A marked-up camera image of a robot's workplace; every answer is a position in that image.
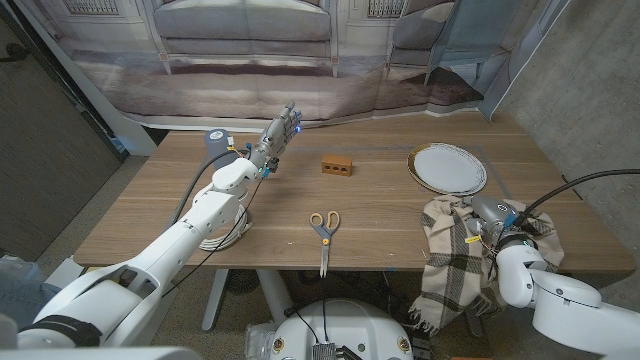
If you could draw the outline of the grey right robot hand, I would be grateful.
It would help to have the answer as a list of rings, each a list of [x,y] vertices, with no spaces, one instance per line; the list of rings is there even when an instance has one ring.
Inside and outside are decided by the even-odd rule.
[[[512,226],[518,213],[506,202],[489,196],[474,195],[464,197],[463,203],[472,210],[471,217],[465,221],[467,228],[473,235],[481,235],[496,250],[501,250],[511,242],[529,239],[527,233]]]

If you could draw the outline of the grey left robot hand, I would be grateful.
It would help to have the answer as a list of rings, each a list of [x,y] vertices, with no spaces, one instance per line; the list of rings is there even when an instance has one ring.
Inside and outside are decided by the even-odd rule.
[[[290,101],[262,132],[250,151],[249,160],[260,173],[285,151],[286,145],[300,132],[301,113],[294,110],[295,102]]]

